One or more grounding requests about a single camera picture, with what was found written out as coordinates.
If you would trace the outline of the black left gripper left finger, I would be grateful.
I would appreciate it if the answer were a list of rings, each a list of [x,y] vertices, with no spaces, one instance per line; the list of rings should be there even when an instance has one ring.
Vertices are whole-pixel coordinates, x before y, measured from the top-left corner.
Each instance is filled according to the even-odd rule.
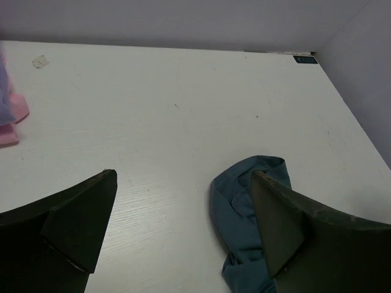
[[[84,292],[116,193],[117,172],[107,169],[1,213],[1,292]]]

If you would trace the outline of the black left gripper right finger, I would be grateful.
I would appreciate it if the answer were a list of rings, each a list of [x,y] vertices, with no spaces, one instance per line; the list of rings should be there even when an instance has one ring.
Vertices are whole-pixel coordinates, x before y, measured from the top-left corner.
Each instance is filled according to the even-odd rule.
[[[251,195],[278,292],[390,291],[390,225],[330,208],[260,171]]]

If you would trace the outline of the teal blue t shirt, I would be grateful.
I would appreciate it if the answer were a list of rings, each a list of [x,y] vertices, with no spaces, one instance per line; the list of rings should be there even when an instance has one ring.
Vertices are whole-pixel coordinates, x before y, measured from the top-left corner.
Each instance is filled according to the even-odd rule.
[[[268,275],[250,195],[252,172],[261,171],[290,188],[285,160],[252,156],[215,177],[210,187],[210,216],[228,254],[222,277],[232,292],[275,292]]]

